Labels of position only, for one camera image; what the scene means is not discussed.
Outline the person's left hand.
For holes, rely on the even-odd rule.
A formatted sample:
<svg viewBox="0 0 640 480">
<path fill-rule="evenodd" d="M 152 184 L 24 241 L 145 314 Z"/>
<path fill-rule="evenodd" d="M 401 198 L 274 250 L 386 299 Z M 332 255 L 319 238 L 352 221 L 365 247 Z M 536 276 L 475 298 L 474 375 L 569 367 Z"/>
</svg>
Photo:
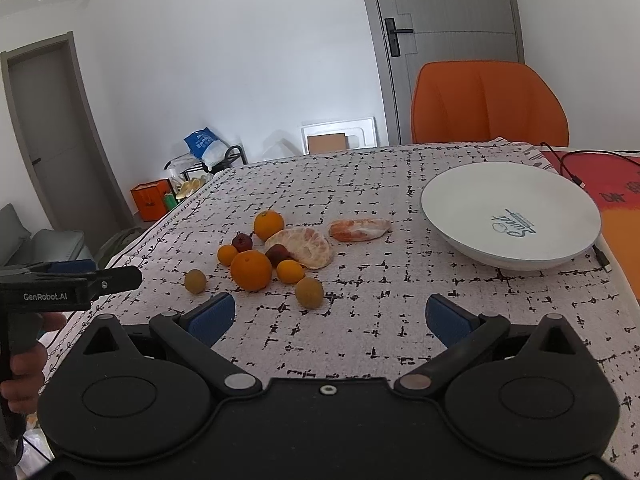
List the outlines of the person's left hand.
<svg viewBox="0 0 640 480">
<path fill-rule="evenodd" d="M 1 395 L 13 413 L 30 415 L 37 411 L 47 359 L 47 350 L 39 341 L 27 351 L 11 356 L 12 377 L 2 382 Z"/>
</svg>

